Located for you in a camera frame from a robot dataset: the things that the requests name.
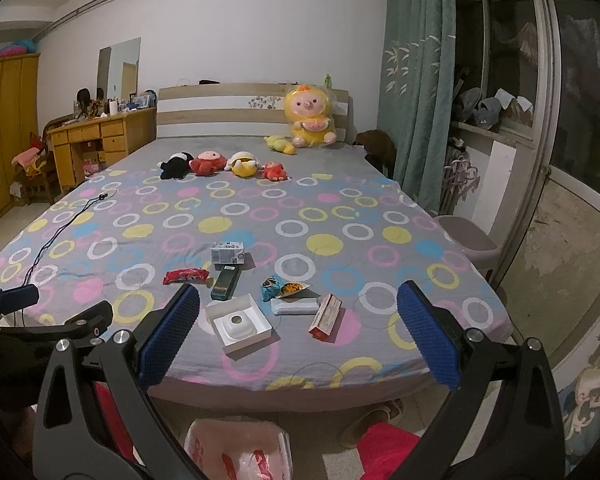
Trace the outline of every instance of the curtain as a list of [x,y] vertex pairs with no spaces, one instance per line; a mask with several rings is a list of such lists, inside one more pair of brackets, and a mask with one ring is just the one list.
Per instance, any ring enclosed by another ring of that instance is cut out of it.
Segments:
[[397,150],[394,180],[438,211],[456,50],[456,0],[387,0],[378,128]]

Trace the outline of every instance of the bed sheet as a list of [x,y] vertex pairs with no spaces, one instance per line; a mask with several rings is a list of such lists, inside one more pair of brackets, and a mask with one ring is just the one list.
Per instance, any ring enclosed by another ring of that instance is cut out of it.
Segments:
[[[207,149],[282,161],[290,180],[230,172],[160,180],[157,166],[172,153]],[[268,341],[227,356],[200,316],[157,395],[169,397],[170,388],[174,400],[202,407],[320,411],[422,387],[426,364],[396,312],[405,280],[464,327],[499,341],[510,335],[504,306],[452,239],[345,144],[286,156],[253,138],[156,140],[69,193],[5,247],[0,288],[19,285],[40,247],[101,192],[110,197],[75,219],[33,273],[40,302],[27,309],[30,318],[62,323],[107,300],[107,335],[133,328],[180,286],[163,285],[165,272],[210,267],[211,243],[230,240],[250,254],[234,296],[250,293],[274,329]],[[274,272],[342,300],[333,338],[307,333],[312,316],[272,314],[260,284]],[[198,289],[205,306],[210,289]]]

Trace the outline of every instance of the red plush toy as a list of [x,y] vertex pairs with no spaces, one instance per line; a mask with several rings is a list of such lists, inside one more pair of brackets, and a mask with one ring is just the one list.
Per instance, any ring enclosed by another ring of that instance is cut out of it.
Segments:
[[269,180],[286,180],[286,171],[279,162],[270,162],[263,168],[262,176]]
[[226,164],[226,157],[220,155],[218,152],[202,152],[192,161],[189,166],[191,171],[197,176],[209,176],[214,174],[216,171],[224,170]]

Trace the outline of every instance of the mirror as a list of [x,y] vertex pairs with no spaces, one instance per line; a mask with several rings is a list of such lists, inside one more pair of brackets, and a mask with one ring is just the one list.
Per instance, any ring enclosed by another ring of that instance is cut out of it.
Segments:
[[130,101],[130,94],[138,91],[138,60],[140,38],[123,41],[100,50],[97,88],[102,88],[104,99]]

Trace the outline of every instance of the window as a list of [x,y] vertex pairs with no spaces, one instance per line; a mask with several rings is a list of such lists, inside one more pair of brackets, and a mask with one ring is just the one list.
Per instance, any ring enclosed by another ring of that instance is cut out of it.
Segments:
[[498,89],[518,105],[501,113],[502,126],[530,137],[538,88],[538,30],[533,0],[496,0],[490,9],[489,79],[486,97]]
[[560,111],[551,164],[600,193],[600,2],[555,0]]
[[456,67],[468,74],[463,76],[461,92],[469,88],[480,88],[482,79],[482,3],[458,9],[456,21]]

